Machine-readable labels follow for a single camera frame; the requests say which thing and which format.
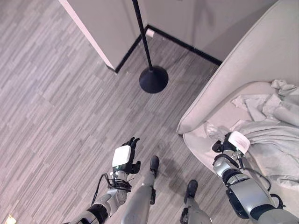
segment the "floor lamp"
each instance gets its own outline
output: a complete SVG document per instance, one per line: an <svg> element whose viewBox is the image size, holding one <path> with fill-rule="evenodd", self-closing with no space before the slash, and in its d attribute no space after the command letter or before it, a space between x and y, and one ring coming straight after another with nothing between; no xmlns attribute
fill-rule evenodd
<svg viewBox="0 0 299 224"><path fill-rule="evenodd" d="M153 66L151 64L148 43L145 38L145 32L142 24L138 1L137 0L132 0L132 1L133 1L136 17L138 20L138 25L139 25L146 57L149 63L149 66L145 70L143 70L143 72L139 77L139 84L144 91L148 93L157 93L162 91L167 86L168 74L164 68L161 68L159 66Z"/></svg>

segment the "crumpled fabric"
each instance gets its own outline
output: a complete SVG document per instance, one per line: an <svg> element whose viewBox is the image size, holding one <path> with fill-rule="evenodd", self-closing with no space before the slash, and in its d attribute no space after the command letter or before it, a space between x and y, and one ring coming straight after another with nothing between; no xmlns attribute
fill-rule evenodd
<svg viewBox="0 0 299 224"><path fill-rule="evenodd" d="M284 80L274 80L271 86L278 94L240 95L232 100L253 121L239 120L230 131L239 131L250 140L249 153L265 176L299 191L299 88ZM207 135L221 141L229 132L223 127L213 127L213 131L217 134L207 129Z"/></svg>

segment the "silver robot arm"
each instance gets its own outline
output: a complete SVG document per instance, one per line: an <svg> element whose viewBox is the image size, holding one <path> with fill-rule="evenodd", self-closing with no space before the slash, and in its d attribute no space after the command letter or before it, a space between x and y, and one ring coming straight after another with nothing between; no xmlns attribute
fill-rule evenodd
<svg viewBox="0 0 299 224"><path fill-rule="evenodd" d="M232 132L222 144L218 141L213 146L215 152L221 152L215 157L214 171L228 188L226 194L237 216L256 224L298 224L296 216L275 208L269 192L239 170L236 160L242 167L243 152L249 147L247 141L241 133Z"/></svg>
<svg viewBox="0 0 299 224"><path fill-rule="evenodd" d="M140 170L141 162L133 164L135 156L135 147L139 139L131 138L127 143L117 148L114 152L112 161L112 183L110 183L108 175L103 174L108 183L109 190L107 194L96 200L99 189L94 195L90 208L81 213L70 224L103 224L108 217L111 217L118 208L126 202L127 193L131 191L131 185L127 182L129 174L136 174Z"/></svg>

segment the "robot finger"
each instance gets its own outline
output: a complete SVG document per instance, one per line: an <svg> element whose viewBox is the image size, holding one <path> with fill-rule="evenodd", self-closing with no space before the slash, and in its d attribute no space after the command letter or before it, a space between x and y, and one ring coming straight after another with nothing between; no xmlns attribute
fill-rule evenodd
<svg viewBox="0 0 299 224"><path fill-rule="evenodd" d="M136 148L136 144L137 142L140 140L140 138L137 138L137 139L134 139L133 142L130 144L131 148L132 149L135 149Z"/></svg>

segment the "white wall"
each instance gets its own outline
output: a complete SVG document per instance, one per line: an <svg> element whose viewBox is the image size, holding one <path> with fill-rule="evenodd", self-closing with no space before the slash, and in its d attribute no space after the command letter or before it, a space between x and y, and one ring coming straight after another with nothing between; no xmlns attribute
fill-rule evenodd
<svg viewBox="0 0 299 224"><path fill-rule="evenodd" d="M59 0L65 9L67 2L87 30L79 28L86 35L88 40L92 39L103 52L98 53L105 63L115 69L121 62L129 48L132 46L140 31L131 0ZM139 7L142 14L143 24L148 24L145 10L142 7L143 0L139 0Z"/></svg>
<svg viewBox="0 0 299 224"><path fill-rule="evenodd" d="M148 23L224 60L276 0L145 0Z"/></svg>

